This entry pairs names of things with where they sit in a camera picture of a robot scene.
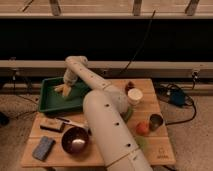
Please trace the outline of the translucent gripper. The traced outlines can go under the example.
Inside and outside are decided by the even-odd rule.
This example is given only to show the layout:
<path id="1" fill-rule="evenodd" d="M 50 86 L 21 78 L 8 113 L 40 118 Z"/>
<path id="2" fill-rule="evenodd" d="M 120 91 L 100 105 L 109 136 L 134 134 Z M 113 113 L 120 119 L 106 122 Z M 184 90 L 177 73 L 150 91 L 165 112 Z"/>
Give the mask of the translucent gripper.
<path id="1" fill-rule="evenodd" d="M 77 81 L 77 75 L 70 70 L 66 70 L 63 76 L 63 81 L 66 85 L 63 86 L 62 96 L 67 97 L 71 92 L 71 87 Z"/>

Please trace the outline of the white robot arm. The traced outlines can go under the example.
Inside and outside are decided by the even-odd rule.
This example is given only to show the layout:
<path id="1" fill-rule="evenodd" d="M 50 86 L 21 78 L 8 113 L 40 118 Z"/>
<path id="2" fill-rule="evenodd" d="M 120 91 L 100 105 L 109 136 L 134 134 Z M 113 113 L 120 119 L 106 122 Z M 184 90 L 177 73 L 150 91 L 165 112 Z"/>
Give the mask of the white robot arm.
<path id="1" fill-rule="evenodd" d="M 91 91 L 83 99 L 83 113 L 107 171 L 153 171 L 121 115 L 130 107 L 124 91 L 87 68 L 85 56 L 65 59 L 64 83 L 81 78 Z"/>

